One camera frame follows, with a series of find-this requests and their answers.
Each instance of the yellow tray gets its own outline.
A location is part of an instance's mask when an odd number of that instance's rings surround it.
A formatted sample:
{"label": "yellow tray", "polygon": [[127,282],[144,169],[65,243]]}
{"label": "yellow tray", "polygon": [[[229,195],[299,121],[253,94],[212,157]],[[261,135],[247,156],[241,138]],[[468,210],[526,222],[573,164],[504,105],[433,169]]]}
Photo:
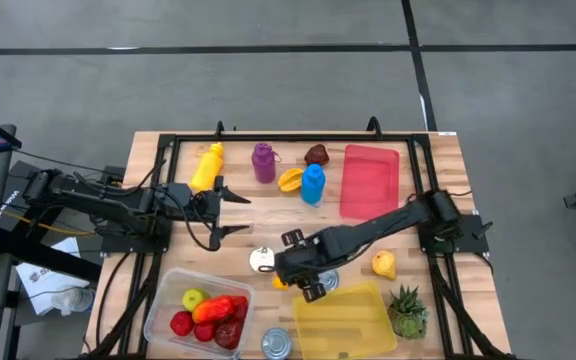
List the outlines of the yellow tray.
{"label": "yellow tray", "polygon": [[397,347],[374,281],[337,289],[312,303],[299,296],[292,309],[304,359],[369,357]]}

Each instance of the purple bottle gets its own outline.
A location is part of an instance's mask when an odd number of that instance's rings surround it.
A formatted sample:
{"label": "purple bottle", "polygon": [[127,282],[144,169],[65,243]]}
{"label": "purple bottle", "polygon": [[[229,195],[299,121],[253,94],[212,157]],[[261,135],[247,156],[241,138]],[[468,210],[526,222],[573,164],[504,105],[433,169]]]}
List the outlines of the purple bottle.
{"label": "purple bottle", "polygon": [[252,166],[255,168],[257,181],[267,184],[275,180],[275,152],[272,146],[259,143],[252,153]]}

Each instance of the succulent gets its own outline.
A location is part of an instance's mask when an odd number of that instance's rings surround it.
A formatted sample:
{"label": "succulent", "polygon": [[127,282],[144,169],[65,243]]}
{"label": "succulent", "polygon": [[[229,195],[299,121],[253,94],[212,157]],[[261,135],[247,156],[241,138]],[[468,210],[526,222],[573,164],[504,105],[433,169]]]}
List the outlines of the succulent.
{"label": "succulent", "polygon": [[421,300],[417,299],[417,290],[418,288],[415,288],[410,291],[410,288],[404,289],[402,285],[399,297],[390,292],[391,304],[388,313],[393,330],[404,339],[419,339],[426,335],[428,311]]}

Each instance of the wooden table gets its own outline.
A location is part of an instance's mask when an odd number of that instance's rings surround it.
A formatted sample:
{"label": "wooden table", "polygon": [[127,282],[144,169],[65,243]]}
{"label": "wooden table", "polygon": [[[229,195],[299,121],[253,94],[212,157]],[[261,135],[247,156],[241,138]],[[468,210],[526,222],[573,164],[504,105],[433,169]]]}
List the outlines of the wooden table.
{"label": "wooden table", "polygon": [[[159,132],[137,132],[135,134],[124,186],[136,185],[152,168],[157,139],[160,134]],[[441,133],[430,133],[429,136],[440,187],[453,193],[470,190],[457,136]],[[317,143],[271,142],[271,144],[283,159],[277,165],[277,173],[281,174],[293,167],[304,167],[303,157],[306,151]],[[405,143],[367,142],[358,144],[394,149],[399,152],[399,202],[402,205],[406,197],[414,192],[410,159]],[[301,228],[304,234],[310,234],[326,226],[352,223],[347,219],[342,219],[339,215],[344,149],[347,143],[330,142],[324,143],[324,145],[328,149],[330,163],[324,167],[327,180],[324,203],[321,207],[314,208],[306,205],[298,194],[281,193],[275,183],[258,183],[255,180],[250,160],[254,143],[226,142],[224,143],[224,166],[221,174],[224,175],[225,183],[232,191],[251,200],[252,203],[222,203],[221,224],[247,224],[251,226],[250,229],[229,235],[223,242],[222,248],[216,253],[206,252],[198,248],[189,238],[183,223],[176,224],[173,230],[170,249],[163,257],[161,275],[171,268],[181,267],[244,282],[255,288],[254,314],[250,333],[245,342],[244,353],[241,356],[243,359],[263,358],[260,348],[261,337],[268,328],[276,326],[295,334],[290,358],[301,357],[291,310],[292,299],[295,296],[301,296],[301,291],[296,287],[291,287],[288,291],[274,289],[269,275],[257,274],[250,268],[248,264],[250,252],[259,246],[267,246],[280,251],[283,249],[280,235],[295,228]],[[209,146],[210,143],[182,143],[176,182],[190,181],[201,154]],[[424,177],[424,188],[428,189],[429,184],[421,149],[418,149],[418,158]],[[166,178],[165,171],[161,178]],[[473,199],[470,195],[454,198],[454,200],[463,213],[471,213],[474,209]],[[200,234],[200,238],[207,235],[202,226],[193,226],[193,229]],[[394,252],[397,257],[397,279],[395,281],[378,277],[371,270],[371,258],[382,249]],[[98,287],[100,291],[105,288],[108,277],[120,258],[121,255],[116,254],[104,261]],[[109,289],[101,325],[102,339],[124,311],[134,259],[135,255],[131,255],[125,261]],[[466,309],[492,343],[502,351],[509,352],[510,345],[490,269],[474,255],[457,254],[455,260]],[[144,276],[148,272],[149,266],[150,263],[147,260]],[[428,264],[426,256],[419,249],[415,229],[408,229],[376,242],[361,258],[340,268],[339,273],[341,287],[366,280],[375,280],[381,288],[385,301],[388,301],[388,291],[399,289],[400,284],[411,287],[418,285],[421,299],[430,311],[428,332],[425,339],[407,341],[398,338],[398,346],[395,350],[371,358],[441,359],[444,357],[434,312],[435,305]],[[101,296],[97,296],[95,299],[86,333],[86,340],[93,347],[100,299]],[[461,352],[456,319],[450,307],[446,305],[446,308],[451,324],[454,349],[456,352]],[[141,310],[135,319],[129,352],[134,352],[137,348],[138,336],[141,331]],[[150,344],[148,357],[162,359],[193,358],[194,356],[176,351],[174,348]]]}

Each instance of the blue bottle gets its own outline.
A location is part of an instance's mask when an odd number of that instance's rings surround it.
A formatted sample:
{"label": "blue bottle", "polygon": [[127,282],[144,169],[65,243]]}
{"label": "blue bottle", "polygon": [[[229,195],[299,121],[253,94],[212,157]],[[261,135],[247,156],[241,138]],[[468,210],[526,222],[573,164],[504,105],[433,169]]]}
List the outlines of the blue bottle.
{"label": "blue bottle", "polygon": [[326,175],[319,164],[308,165],[301,177],[301,198],[312,206],[321,204]]}

